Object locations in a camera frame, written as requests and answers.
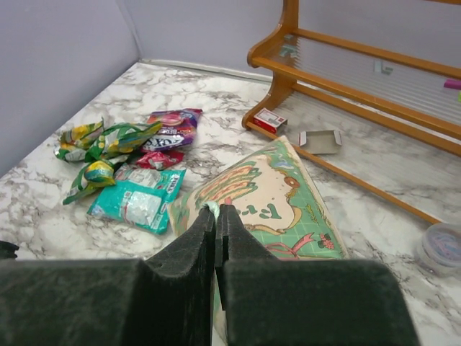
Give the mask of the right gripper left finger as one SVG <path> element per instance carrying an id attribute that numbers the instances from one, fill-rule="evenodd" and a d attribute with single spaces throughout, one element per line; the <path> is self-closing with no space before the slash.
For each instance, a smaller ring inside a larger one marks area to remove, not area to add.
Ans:
<path id="1" fill-rule="evenodd" d="M 3 345 L 210 345 L 215 217 L 141 259 L 1 261 Z"/>

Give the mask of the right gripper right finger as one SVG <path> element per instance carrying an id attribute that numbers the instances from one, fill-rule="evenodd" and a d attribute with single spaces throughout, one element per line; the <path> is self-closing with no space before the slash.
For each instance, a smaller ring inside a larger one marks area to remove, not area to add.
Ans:
<path id="1" fill-rule="evenodd" d="M 398 281 L 368 259 L 288 260 L 244 227 L 217 221 L 220 292 L 229 345 L 418 345 Z"/>

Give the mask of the white paper bag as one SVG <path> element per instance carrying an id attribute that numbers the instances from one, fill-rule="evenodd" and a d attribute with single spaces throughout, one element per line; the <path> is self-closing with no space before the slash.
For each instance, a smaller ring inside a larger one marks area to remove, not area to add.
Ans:
<path id="1" fill-rule="evenodd" d="M 192 225 L 205 203 L 232 205 L 251 238 L 281 260 L 348 256 L 322 197 L 285 137 L 174 201 L 168 212 L 176 235 Z"/>

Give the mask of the pink snack packet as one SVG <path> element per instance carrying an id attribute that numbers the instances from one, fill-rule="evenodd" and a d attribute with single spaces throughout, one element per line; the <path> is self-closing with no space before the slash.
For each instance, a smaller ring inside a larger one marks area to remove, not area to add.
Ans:
<path id="1" fill-rule="evenodd" d="M 184 158 L 184 153 L 180 151 L 155 151 L 149 152 L 141 156 L 135 164 L 144 169 L 165 170 L 175 164 L 181 162 Z"/>

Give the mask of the green lime snack packet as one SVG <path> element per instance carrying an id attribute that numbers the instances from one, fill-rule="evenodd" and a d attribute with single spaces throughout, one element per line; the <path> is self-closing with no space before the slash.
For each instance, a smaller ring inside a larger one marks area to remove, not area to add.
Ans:
<path id="1" fill-rule="evenodd" d="M 130 154 L 160 131 L 163 124 L 117 123 L 100 134 L 86 151 L 84 161 L 111 159 Z"/>

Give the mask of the purple blue snack packet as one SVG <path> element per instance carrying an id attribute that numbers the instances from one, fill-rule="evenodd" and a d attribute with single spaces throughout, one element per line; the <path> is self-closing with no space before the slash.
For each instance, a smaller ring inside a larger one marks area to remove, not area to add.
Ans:
<path id="1" fill-rule="evenodd" d="M 184 108 L 152 112 L 147 123 L 162 124 L 161 129 L 141 147 L 143 153 L 168 151 L 192 144 L 196 135 L 202 109 Z"/>

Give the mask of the yellow green snack packet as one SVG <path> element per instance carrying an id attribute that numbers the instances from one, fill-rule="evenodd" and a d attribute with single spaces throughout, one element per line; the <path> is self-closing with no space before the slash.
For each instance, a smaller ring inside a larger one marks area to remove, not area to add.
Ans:
<path id="1" fill-rule="evenodd" d="M 55 157 L 62 161 L 83 161 L 93 142 L 104 131 L 104 121 L 76 126 L 61 133 Z"/>

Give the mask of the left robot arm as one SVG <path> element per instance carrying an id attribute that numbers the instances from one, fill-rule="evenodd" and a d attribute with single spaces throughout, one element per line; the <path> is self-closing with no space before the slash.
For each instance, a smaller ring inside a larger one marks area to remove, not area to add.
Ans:
<path id="1" fill-rule="evenodd" d="M 17 258 L 16 251 L 19 247 L 16 244 L 0 241 L 0 259 L 2 260 L 15 260 Z"/>

